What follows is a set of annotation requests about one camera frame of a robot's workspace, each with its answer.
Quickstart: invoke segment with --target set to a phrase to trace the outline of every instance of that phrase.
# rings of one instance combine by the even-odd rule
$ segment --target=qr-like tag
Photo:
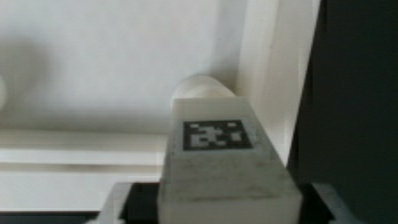
[[[182,149],[252,149],[239,120],[197,121],[182,124]]]

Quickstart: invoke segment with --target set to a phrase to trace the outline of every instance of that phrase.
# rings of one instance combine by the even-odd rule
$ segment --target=white block
[[[227,125],[232,120],[243,124],[241,139],[246,137],[248,144],[241,140],[234,145],[238,127]],[[193,121],[223,129],[225,135],[216,135],[225,140],[223,148],[191,147],[184,122]],[[245,99],[175,100],[158,196],[159,224],[293,224],[300,202]]]

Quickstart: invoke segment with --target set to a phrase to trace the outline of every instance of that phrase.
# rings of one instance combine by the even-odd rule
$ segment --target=white wall
[[[0,128],[161,133],[177,82],[234,86],[245,0],[0,0]]]
[[[246,96],[286,164],[319,0],[252,0],[236,92]]]

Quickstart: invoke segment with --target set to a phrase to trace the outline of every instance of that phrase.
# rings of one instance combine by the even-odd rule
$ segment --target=dark surface
[[[319,198],[319,194],[314,190],[312,184],[302,184],[298,188],[303,195],[298,223],[328,224],[330,220],[334,220],[334,215]]]
[[[323,1],[289,170],[398,223],[398,1]]]
[[[81,224],[94,217],[95,212],[30,212],[0,213],[1,224]]]
[[[158,183],[135,183],[127,193],[120,219],[126,224],[158,223]]]

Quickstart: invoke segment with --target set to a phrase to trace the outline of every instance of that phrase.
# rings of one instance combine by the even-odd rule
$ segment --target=rounded top
[[[234,97],[234,93],[222,83],[204,75],[188,77],[177,85],[172,100],[175,98]]]

